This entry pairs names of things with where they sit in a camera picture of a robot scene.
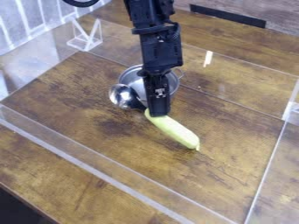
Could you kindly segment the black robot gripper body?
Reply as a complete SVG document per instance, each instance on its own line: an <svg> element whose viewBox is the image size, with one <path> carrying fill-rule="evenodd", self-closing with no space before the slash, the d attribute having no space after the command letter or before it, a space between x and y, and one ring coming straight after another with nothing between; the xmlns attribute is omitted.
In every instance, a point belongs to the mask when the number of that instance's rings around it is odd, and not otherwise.
<svg viewBox="0 0 299 224"><path fill-rule="evenodd" d="M143 68L139 76L167 74L183 64L182 27L175 22L163 24L134 23L139 35Z"/></svg>

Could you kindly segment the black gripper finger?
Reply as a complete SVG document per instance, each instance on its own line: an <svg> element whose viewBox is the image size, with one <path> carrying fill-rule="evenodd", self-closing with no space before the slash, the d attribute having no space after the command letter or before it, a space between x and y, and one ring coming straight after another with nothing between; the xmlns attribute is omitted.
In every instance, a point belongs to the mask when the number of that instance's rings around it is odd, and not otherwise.
<svg viewBox="0 0 299 224"><path fill-rule="evenodd" d="M171 110L170 82L164 75L144 77L147 107L152 117L167 116Z"/></svg>

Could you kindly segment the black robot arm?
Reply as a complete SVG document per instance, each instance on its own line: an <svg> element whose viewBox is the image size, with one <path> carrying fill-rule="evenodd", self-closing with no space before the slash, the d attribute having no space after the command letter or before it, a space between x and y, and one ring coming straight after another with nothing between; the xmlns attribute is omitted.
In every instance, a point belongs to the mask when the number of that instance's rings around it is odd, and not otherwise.
<svg viewBox="0 0 299 224"><path fill-rule="evenodd" d="M171 90L167 74L183 65L182 27L171 20L174 0L124 0L132 21L132 33L139 36L150 115L166 116L171 111Z"/></svg>

